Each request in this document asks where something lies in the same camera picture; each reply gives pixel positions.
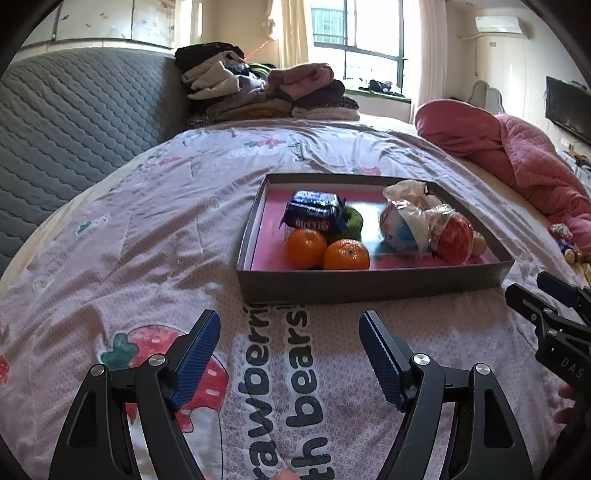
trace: fabric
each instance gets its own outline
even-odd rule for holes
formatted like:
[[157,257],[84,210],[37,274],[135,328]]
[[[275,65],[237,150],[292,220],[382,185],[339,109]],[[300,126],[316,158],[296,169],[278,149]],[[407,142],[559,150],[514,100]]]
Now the fabric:
[[170,56],[124,48],[63,50],[8,67],[0,80],[0,273],[58,208],[184,129],[180,73]]
[[431,100],[443,98],[447,76],[447,20],[445,0],[418,0],[421,18],[421,72],[419,108]]
[[300,108],[315,108],[318,105],[338,101],[345,92],[345,86],[340,80],[333,80],[328,85],[304,95],[294,102]]
[[240,90],[239,77],[240,75],[233,75],[212,87],[189,93],[187,98],[191,100],[207,100],[208,98],[218,98],[236,93]]
[[238,76],[239,90],[222,101],[210,106],[206,113],[218,115],[226,110],[238,108],[248,103],[264,102],[269,97],[269,92],[264,92],[265,81],[244,75]]
[[243,63],[243,60],[233,51],[223,51],[217,55],[195,65],[193,68],[183,73],[182,79],[185,85],[191,85],[201,75],[206,73],[214,64],[221,61],[224,65],[236,66]]
[[351,97],[347,97],[346,95],[342,95],[338,100],[334,102],[323,102],[317,103],[316,105],[311,105],[308,107],[298,107],[302,110],[315,110],[319,108],[349,108],[351,110],[359,110],[359,104],[353,100]]
[[270,38],[279,40],[279,66],[287,69],[306,63],[314,48],[309,0],[273,0],[269,8]]
[[[540,468],[560,430],[551,413],[564,401],[556,396],[558,379],[535,361],[533,327],[506,307],[500,288],[263,307],[243,304],[235,274],[242,228],[265,174],[315,171],[436,181],[469,204],[514,256],[504,287],[517,281],[538,292],[535,276],[543,268],[579,284],[544,219],[509,188],[415,136],[343,122],[213,126],[185,132],[135,161],[137,168],[78,210],[0,296],[7,366],[0,432],[33,480],[47,478],[63,420],[88,368],[97,361],[112,368],[135,365],[165,351],[205,308],[222,318],[208,365],[210,392],[199,390],[177,421],[204,474],[214,480],[271,476],[283,467],[301,476],[317,468],[335,478],[375,480],[402,415],[384,400],[359,341],[358,317],[370,308],[379,310],[392,333],[442,365],[490,365]],[[300,345],[289,341],[296,333]],[[257,344],[253,338],[267,340]],[[246,371],[257,345],[268,351],[258,372],[269,388],[244,394],[240,384],[257,380]],[[308,366],[296,362],[294,368],[290,358]],[[298,401],[302,395],[291,381],[301,371],[316,379],[308,394],[314,421],[320,420],[314,425],[289,420],[298,418],[298,409],[311,408]],[[270,409],[264,416],[269,422],[261,426],[252,413],[263,407]],[[141,419],[133,408],[129,414],[142,476],[155,480]],[[446,405],[427,480],[439,477],[452,415]],[[249,453],[262,446],[255,442],[271,449],[265,464],[251,460],[258,456]],[[324,463],[298,463],[304,449],[315,445]]]
[[273,118],[289,116],[291,103],[278,98],[247,105],[217,113],[217,120],[245,120],[249,118]]
[[232,51],[240,59],[244,58],[244,52],[230,43],[211,42],[198,45],[189,45],[188,47],[178,48],[174,53],[177,67],[183,72],[191,70],[193,67],[203,63],[211,57],[225,51]]
[[255,73],[258,73],[262,79],[267,79],[269,74],[271,73],[272,68],[263,65],[262,63],[254,63],[252,61],[248,62],[248,66],[251,70]]
[[221,61],[217,61],[212,67],[191,84],[191,90],[201,90],[213,87],[224,80],[232,78],[234,74],[226,70]]
[[307,118],[308,120],[359,120],[359,112],[357,110],[342,106],[313,109],[294,107],[291,114],[295,118]]
[[210,125],[215,125],[216,123],[218,123],[218,120],[216,120],[211,115],[201,115],[200,113],[196,113],[191,115],[187,120],[187,127],[188,129],[209,127]]
[[304,63],[289,70],[271,70],[269,90],[281,89],[292,100],[298,100],[330,84],[335,73],[326,63]]
[[589,195],[542,130],[455,100],[424,105],[416,126],[422,137],[480,165],[523,195],[551,223],[568,225],[575,243],[591,255]]

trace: window frame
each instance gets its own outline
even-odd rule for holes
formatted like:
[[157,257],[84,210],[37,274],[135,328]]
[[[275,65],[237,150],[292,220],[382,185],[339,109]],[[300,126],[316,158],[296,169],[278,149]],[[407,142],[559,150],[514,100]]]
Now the window frame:
[[377,51],[364,50],[357,47],[357,2],[353,0],[355,10],[353,11],[353,19],[355,21],[355,29],[353,31],[353,45],[349,45],[349,11],[347,6],[347,0],[343,0],[343,12],[344,12],[344,44],[338,43],[325,43],[325,42],[314,42],[314,46],[318,48],[334,48],[336,50],[343,50],[345,52],[345,77],[347,75],[347,52],[360,53],[363,55],[370,55],[374,57],[381,57],[383,59],[393,60],[397,62],[398,71],[396,75],[396,86],[402,91],[402,83],[404,81],[404,0],[392,0],[398,2],[398,33],[399,33],[399,51],[397,56],[387,55]]

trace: window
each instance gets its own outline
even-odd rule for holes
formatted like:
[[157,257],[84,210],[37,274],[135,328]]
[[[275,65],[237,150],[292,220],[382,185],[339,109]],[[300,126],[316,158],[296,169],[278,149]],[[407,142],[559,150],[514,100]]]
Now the window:
[[343,80],[404,82],[404,0],[311,0],[312,61]]

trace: metal screw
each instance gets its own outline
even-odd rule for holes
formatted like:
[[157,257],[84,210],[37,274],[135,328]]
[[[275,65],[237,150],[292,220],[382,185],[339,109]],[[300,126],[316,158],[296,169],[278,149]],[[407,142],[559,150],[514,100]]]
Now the metal screw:
[[417,353],[413,357],[413,361],[417,365],[428,365],[428,363],[431,361],[431,359],[427,355],[425,355],[424,353]]
[[481,375],[488,375],[491,373],[491,368],[487,364],[477,364],[476,371]]
[[98,377],[99,375],[102,375],[104,372],[105,372],[105,366],[101,365],[101,364],[95,365],[90,369],[90,374],[93,377]]
[[148,360],[148,362],[150,362],[150,365],[152,365],[152,367],[158,367],[159,365],[162,365],[165,361],[166,361],[165,356],[160,353],[157,353],[156,355],[152,355],[150,357],[150,360]]

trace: strawberry print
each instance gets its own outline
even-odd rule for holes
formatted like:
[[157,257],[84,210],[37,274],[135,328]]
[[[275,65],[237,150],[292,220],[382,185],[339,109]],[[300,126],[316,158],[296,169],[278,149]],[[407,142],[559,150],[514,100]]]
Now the strawberry print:
[[4,385],[8,381],[9,370],[10,365],[8,365],[8,361],[0,355],[0,385]]
[[[179,330],[161,325],[140,327],[128,334],[118,333],[113,339],[113,350],[103,353],[100,361],[111,370],[138,367],[155,353],[166,353],[179,335],[182,335]],[[196,408],[203,407],[220,412],[228,382],[228,374],[216,358],[212,357],[193,399],[176,413],[178,425],[183,433],[193,431],[190,416]],[[126,410],[129,418],[135,420],[137,406],[127,404]]]

